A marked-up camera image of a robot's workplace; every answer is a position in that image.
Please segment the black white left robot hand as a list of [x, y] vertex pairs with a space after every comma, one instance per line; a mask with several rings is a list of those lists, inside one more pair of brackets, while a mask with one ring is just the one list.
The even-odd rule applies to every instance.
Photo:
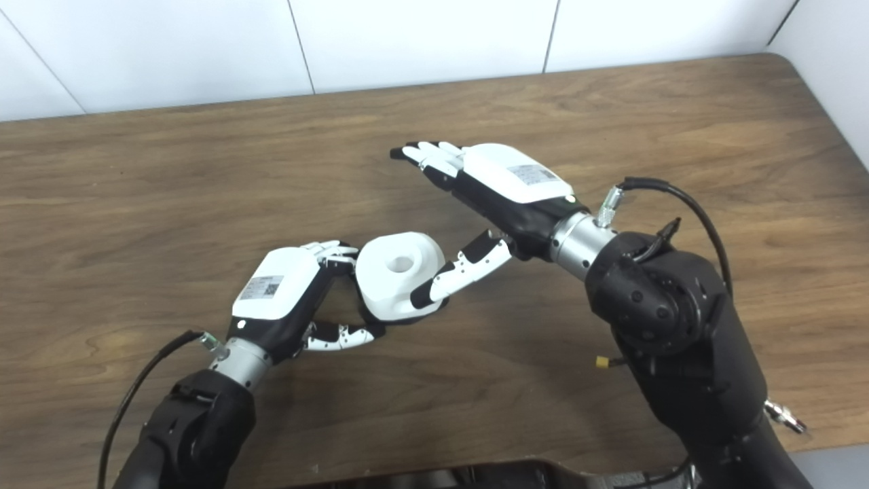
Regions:
[[228, 338], [264, 351], [273, 365], [303, 350], [336, 352], [378, 340], [385, 324], [316, 319], [336, 278], [356, 278], [359, 250], [347, 242], [309, 242], [266, 254], [231, 307]]

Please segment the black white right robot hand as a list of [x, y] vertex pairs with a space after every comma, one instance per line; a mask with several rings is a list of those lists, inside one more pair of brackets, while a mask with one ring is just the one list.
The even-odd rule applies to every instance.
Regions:
[[550, 261], [557, 226], [589, 213], [569, 183], [502, 143], [458, 147], [446, 141], [409, 142], [391, 149], [389, 156], [417, 167], [435, 187], [491, 223], [456, 260], [411, 292], [416, 309], [452, 296], [513, 257]]

